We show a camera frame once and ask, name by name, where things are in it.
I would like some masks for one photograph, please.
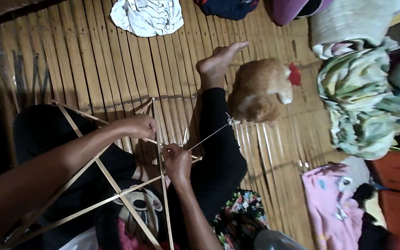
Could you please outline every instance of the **person's right hand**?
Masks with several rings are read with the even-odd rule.
[[[191,153],[177,144],[164,146],[162,149],[166,173],[175,187],[190,183]]]
[[[125,136],[137,139],[155,138],[155,119],[148,115],[137,114],[115,121],[114,124],[119,125]]]

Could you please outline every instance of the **floral fabric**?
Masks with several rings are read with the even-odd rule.
[[[257,234],[269,229],[262,198],[255,191],[237,189],[211,227],[225,250],[253,249]]]

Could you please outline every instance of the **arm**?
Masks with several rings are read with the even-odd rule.
[[[222,250],[223,247],[208,224],[192,190],[191,153],[176,144],[165,146],[162,153],[166,173],[180,199],[189,246],[193,250]]]
[[[137,115],[113,122],[0,175],[0,242],[25,213],[37,208],[92,157],[115,140],[153,138],[155,121]]]

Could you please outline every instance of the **foot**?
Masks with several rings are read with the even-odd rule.
[[[217,47],[212,56],[200,60],[196,68],[201,77],[202,90],[223,88],[225,73],[234,55],[248,45],[249,42],[245,41],[232,43],[228,47]]]

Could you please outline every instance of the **white string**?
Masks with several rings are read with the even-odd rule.
[[[193,146],[193,147],[192,147],[190,150],[188,150],[188,151],[193,150],[195,147],[197,147],[198,145],[200,145],[200,144],[201,144],[202,142],[204,142],[206,139],[208,139],[209,137],[213,136],[215,133],[219,132],[220,130],[222,130],[222,129],[225,128],[226,126],[238,124],[238,123],[236,123],[236,122],[234,121],[234,118],[231,118],[231,116],[230,116],[227,112],[225,112],[225,113],[226,113],[226,115],[228,116],[228,123],[225,124],[225,125],[223,125],[223,127],[219,128],[218,130],[216,130],[214,133],[212,133],[211,135],[209,135],[209,136],[206,137],[205,139],[203,139],[201,142],[197,143],[195,146]]]

